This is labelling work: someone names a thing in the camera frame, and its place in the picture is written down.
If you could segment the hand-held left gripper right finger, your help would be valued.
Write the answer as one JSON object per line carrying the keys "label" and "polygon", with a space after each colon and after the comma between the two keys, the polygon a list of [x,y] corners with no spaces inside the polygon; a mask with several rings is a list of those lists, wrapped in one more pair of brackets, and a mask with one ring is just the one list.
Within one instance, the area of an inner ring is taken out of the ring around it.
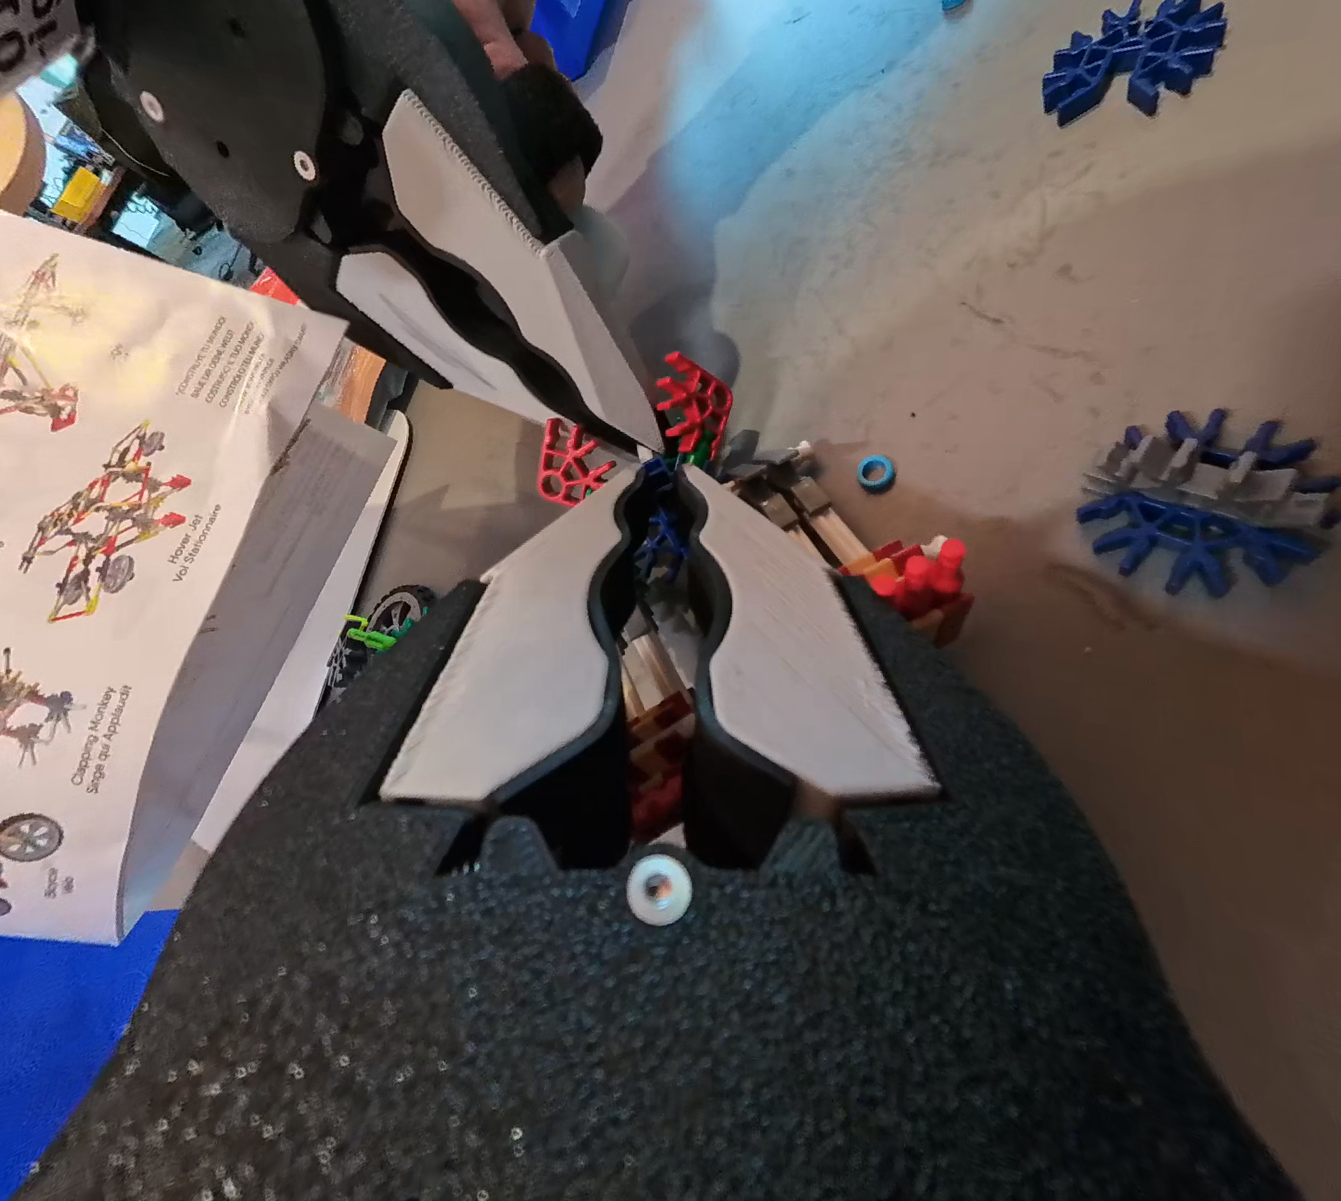
{"label": "hand-held left gripper right finger", "polygon": [[704,471],[678,472],[695,692],[712,734],[836,806],[940,784],[834,573]]}

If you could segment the light wooden desk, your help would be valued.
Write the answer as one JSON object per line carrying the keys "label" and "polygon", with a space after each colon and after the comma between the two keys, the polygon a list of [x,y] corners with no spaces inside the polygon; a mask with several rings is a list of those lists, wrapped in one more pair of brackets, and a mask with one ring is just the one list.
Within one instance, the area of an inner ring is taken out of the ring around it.
{"label": "light wooden desk", "polygon": [[47,147],[40,123],[19,95],[1,100],[1,211],[25,217],[44,186]]}

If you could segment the large blue plastic bin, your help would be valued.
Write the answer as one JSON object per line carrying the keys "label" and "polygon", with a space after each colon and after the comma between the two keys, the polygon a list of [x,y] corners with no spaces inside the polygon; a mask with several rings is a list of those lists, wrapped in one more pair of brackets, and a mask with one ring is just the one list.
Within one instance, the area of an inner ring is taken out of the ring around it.
{"label": "large blue plastic bin", "polygon": [[1,1197],[25,1182],[106,1065],[177,921],[146,912],[117,946],[1,940]]}

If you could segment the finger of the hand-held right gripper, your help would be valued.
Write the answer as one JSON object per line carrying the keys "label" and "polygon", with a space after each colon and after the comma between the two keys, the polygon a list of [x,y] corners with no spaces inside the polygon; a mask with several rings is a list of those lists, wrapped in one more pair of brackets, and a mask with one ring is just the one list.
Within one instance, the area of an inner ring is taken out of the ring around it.
{"label": "finger of the hand-held right gripper", "polygon": [[637,449],[662,449],[658,415],[602,315],[623,274],[617,231],[582,207],[570,232],[540,242],[412,91],[394,104],[381,148],[410,228],[480,274],[589,417]]}
{"label": "finger of the hand-held right gripper", "polygon": [[621,451],[641,439],[595,417],[558,365],[500,316],[470,274],[431,260],[421,277],[385,250],[343,256],[336,291],[391,337],[423,377],[535,424],[563,418]]}

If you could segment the red fan connector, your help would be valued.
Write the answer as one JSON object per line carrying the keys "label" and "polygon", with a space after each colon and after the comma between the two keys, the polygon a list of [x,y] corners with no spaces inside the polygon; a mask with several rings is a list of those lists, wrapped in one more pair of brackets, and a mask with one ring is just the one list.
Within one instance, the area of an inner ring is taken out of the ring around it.
{"label": "red fan connector", "polygon": [[597,442],[579,425],[557,417],[544,422],[535,479],[544,502],[564,509],[579,506],[604,485],[614,468],[616,461],[604,458]]}

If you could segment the blue grey snowflake connector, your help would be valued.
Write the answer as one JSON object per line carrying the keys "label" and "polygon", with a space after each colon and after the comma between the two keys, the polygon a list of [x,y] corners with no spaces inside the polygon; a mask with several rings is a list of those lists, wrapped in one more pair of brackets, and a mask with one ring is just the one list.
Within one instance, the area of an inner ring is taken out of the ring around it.
{"label": "blue grey snowflake connector", "polygon": [[1283,431],[1269,419],[1240,435],[1222,407],[1125,428],[1081,477],[1075,521],[1098,528],[1092,553],[1123,577],[1162,553],[1166,594],[1197,583],[1212,600],[1240,572],[1269,588],[1310,567],[1338,532],[1339,479],[1315,470],[1315,439]]}

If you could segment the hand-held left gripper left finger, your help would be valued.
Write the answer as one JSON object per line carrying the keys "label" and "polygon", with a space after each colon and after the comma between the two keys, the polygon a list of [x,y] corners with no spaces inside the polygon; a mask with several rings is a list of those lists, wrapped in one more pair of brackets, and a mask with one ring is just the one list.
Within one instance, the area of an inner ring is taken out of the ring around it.
{"label": "hand-held left gripper left finger", "polygon": [[486,572],[378,798],[498,806],[595,741],[623,700],[645,474],[617,474]]}

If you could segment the toy instruction booklet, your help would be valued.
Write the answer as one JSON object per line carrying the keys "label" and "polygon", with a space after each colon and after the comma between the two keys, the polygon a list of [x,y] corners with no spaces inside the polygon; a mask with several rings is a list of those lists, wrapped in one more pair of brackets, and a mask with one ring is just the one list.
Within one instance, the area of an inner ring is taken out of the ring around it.
{"label": "toy instruction booklet", "polygon": [[117,944],[394,454],[345,326],[2,215],[4,939]]}

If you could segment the grey wheel with black tyre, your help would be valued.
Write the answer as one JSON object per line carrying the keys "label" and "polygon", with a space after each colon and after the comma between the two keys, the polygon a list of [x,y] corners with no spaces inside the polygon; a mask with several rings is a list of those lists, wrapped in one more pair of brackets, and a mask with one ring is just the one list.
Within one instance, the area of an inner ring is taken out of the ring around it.
{"label": "grey wheel with black tyre", "polygon": [[[403,637],[414,623],[424,618],[435,601],[435,594],[428,588],[401,586],[381,597],[375,607],[371,607],[367,615],[361,618],[368,619],[371,627],[378,630],[389,632],[392,627],[398,627],[402,630],[401,637]],[[325,678],[317,697],[315,711],[322,711],[339,703],[346,690],[366,672],[368,665],[375,661],[377,657],[384,655],[395,647],[382,654],[373,654],[357,646],[342,646],[340,633],[326,661]]]}

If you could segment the white book stand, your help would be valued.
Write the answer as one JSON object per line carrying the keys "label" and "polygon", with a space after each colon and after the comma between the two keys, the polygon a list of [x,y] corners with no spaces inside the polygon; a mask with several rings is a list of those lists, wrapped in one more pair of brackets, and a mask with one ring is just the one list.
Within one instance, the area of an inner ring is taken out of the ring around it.
{"label": "white book stand", "polygon": [[373,562],[409,454],[410,425],[403,412],[391,411],[381,431],[392,439],[394,451],[289,657],[192,833],[192,844],[205,854],[218,850],[250,796],[317,713],[326,683],[329,655],[346,618],[354,612],[363,579]]}

